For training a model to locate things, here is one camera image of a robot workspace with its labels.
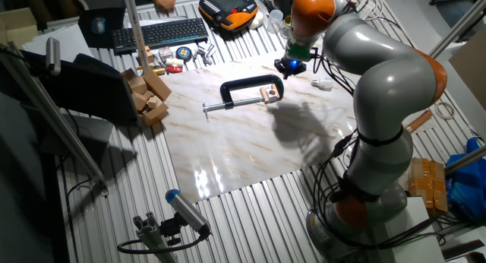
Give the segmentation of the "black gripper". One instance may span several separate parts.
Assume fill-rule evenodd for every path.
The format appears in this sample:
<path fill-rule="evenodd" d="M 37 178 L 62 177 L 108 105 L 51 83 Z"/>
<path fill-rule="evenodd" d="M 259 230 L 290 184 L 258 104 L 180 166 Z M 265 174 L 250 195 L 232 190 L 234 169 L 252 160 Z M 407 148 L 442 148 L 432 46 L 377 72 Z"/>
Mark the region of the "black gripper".
<path fill-rule="evenodd" d="M 304 62 L 287 57 L 283 57 L 281 60 L 275 59 L 274 66 L 279 73 L 284 74 L 284 80 L 307 70 L 307 65 Z"/>

